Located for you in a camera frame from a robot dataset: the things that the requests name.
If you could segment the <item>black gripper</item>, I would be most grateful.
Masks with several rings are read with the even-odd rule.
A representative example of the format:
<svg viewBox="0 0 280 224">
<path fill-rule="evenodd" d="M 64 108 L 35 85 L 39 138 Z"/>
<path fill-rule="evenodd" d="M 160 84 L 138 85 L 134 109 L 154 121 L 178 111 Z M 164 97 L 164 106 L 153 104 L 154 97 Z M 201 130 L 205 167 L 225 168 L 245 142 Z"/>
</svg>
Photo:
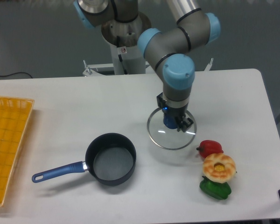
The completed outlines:
<svg viewBox="0 0 280 224">
<path fill-rule="evenodd" d="M 185 116 L 189 103 L 188 98 L 183 101 L 173 101 L 163 93 L 160 93 L 156 98 L 157 105 L 163 112 L 164 121 L 175 121 L 178 132 L 186 132 L 193 125 L 193 120 Z"/>
</svg>

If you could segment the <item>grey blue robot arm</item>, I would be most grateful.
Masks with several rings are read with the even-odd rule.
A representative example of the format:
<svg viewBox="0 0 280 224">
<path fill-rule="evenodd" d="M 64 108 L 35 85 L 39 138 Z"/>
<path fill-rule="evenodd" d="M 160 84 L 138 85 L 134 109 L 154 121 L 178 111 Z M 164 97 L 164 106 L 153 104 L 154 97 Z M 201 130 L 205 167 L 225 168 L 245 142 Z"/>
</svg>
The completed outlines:
<svg viewBox="0 0 280 224">
<path fill-rule="evenodd" d="M 101 28 L 116 75 L 141 74 L 146 63 L 152 67 L 163 83 L 157 104 L 164 125 L 185 132 L 193 124 L 186 111 L 195 78 L 195 65 L 187 53 L 216 40 L 221 26 L 214 14 L 203 13 L 196 0 L 167 4 L 177 26 L 162 33 L 139 11 L 136 0 L 74 1 L 84 26 Z"/>
</svg>

